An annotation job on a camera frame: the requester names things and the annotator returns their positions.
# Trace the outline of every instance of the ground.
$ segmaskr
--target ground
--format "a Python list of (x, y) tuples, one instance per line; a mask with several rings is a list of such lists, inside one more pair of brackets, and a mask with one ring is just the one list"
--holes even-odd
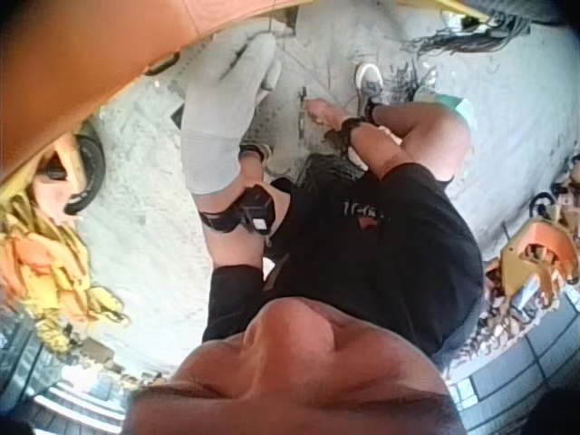
[[(468, 98), (475, 107), (473, 150), (448, 193), (489, 259), (505, 243), (501, 222), (515, 231), (528, 201), (574, 152), (580, 52), (571, 31), (538, 25), (496, 53), (417, 60), (401, 49), (402, 41), (443, 26), (438, 12), (389, 2), (302, 7), (296, 38), (279, 41), (284, 71), (256, 124), (275, 149), (268, 173), (295, 177), (313, 150), (331, 152), (310, 121), (306, 140), (298, 140), (303, 86), (310, 97), (355, 112), (357, 63), (378, 63), (387, 79), (405, 63), (415, 62), (420, 73), (436, 66), (439, 91)], [(179, 130), (170, 119), (183, 103), (197, 52), (189, 47), (163, 74), (139, 78), (92, 119), (108, 168), (79, 230), (91, 250), (93, 280), (123, 300), (132, 320), (126, 330), (99, 327), (92, 334), (137, 374), (174, 370), (200, 343), (207, 321), (211, 266), (184, 185)]]

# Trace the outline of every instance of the wire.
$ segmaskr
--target wire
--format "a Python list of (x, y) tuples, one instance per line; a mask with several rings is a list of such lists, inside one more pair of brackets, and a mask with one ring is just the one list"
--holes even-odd
[[(445, 28), (433, 36), (412, 39), (403, 45), (407, 51), (421, 57), (425, 53), (491, 53), (501, 50), (514, 38), (527, 34), (531, 20), (521, 16), (494, 12), (484, 23), (489, 29), (483, 34), (459, 35), (456, 30)], [(465, 29), (463, 32), (475, 32), (478, 26)]]

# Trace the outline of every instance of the person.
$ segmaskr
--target person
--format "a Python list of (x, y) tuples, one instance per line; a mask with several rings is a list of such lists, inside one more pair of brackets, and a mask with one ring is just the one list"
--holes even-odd
[[(265, 26), (223, 32), (194, 62), (181, 147), (201, 214), (219, 215), (258, 185), (275, 221), (267, 235), (204, 224), (214, 271), (203, 344), (167, 385), (132, 397), (123, 430), (465, 433), (440, 372), (474, 329), (483, 294), (478, 245), (444, 193), (469, 127), (436, 103), (380, 104), (381, 75), (364, 65), (368, 121), (323, 100), (305, 109), (326, 128), (350, 125), (368, 174), (340, 197), (265, 183), (269, 151), (244, 141), (281, 72), (283, 26)], [(359, 198), (368, 207), (350, 207)], [(264, 256), (276, 264), (266, 281)]]

